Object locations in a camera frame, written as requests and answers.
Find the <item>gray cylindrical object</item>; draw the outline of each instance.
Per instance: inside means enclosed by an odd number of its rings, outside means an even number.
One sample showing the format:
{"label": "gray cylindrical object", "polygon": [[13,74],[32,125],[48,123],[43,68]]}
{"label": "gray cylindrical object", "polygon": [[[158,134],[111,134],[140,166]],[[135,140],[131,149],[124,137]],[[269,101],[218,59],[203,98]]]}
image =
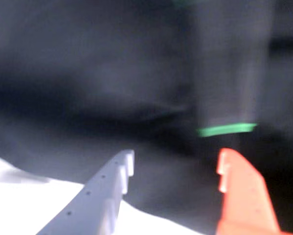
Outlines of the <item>gray cylindrical object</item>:
{"label": "gray cylindrical object", "polygon": [[200,127],[256,122],[274,0],[206,0],[195,5]]}

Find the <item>green band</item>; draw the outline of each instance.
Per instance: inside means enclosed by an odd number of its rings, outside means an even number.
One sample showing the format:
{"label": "green band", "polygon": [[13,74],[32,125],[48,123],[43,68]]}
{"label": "green band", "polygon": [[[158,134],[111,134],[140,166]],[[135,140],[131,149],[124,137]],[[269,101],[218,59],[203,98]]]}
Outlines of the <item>green band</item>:
{"label": "green band", "polygon": [[236,123],[223,126],[202,128],[199,129],[198,132],[201,137],[209,137],[232,133],[251,132],[255,126],[255,123]]}

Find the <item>white cloth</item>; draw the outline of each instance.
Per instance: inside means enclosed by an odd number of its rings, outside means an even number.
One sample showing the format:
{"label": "white cloth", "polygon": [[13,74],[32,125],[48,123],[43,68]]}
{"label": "white cloth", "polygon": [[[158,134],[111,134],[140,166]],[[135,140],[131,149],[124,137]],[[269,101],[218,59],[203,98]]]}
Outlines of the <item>white cloth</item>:
{"label": "white cloth", "polygon": [[[82,184],[30,175],[0,159],[0,235],[35,235],[82,189]],[[199,235],[122,201],[117,235]]]}

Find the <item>blurry object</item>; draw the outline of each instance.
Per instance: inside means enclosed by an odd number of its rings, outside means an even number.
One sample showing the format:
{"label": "blurry object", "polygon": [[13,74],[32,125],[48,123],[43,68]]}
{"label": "blurry object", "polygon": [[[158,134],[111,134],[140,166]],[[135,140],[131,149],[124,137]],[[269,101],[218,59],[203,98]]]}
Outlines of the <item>blurry object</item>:
{"label": "blurry object", "polygon": [[274,0],[213,0],[193,6],[201,128],[255,123]]}
{"label": "blurry object", "polygon": [[218,235],[290,235],[279,228],[263,176],[241,154],[222,149],[217,173],[225,194]]}

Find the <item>dark background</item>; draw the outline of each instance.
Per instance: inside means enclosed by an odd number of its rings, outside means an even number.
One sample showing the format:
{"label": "dark background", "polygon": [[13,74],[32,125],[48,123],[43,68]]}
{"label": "dark background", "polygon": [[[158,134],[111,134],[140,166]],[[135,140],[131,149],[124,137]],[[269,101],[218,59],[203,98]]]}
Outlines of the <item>dark background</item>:
{"label": "dark background", "polygon": [[[235,122],[258,126],[197,136]],[[85,183],[132,148],[125,199],[214,234],[223,146],[293,232],[293,0],[0,0],[0,157]]]}

